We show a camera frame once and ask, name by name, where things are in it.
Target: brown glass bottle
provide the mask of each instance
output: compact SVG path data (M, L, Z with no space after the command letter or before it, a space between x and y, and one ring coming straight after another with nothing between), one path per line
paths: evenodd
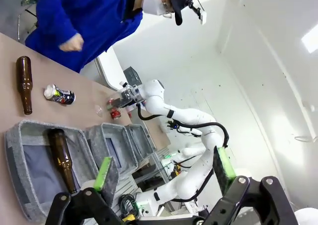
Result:
M33 88L31 60L22 56L16 61L16 82L25 115L32 113L31 90Z
M64 131L62 129L49 129L48 138L55 166L61 173L68 191L71 194L76 193L77 190L72 174L72 159Z

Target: person's hand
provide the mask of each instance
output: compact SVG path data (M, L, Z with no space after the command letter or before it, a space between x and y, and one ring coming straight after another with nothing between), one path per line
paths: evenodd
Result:
M69 51L81 51L83 48L84 40L81 37L80 34L76 33L71 39L69 39L67 42L63 43L59 46L60 50L63 50L64 52Z

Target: bolt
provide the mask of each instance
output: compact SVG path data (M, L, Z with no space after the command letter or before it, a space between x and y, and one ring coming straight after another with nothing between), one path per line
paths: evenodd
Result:
M238 179L238 181L239 181L241 184L245 184L246 179L244 179L244 178L241 177L241 178Z
M266 183L268 183L269 185L271 185L273 183L273 180L272 179L267 179L266 180Z

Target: cap brim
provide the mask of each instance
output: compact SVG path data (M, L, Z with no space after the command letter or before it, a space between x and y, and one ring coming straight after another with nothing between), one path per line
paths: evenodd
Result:
M175 23L177 25L181 25L182 24L181 7L179 6L177 0L170 0L170 1L174 10Z

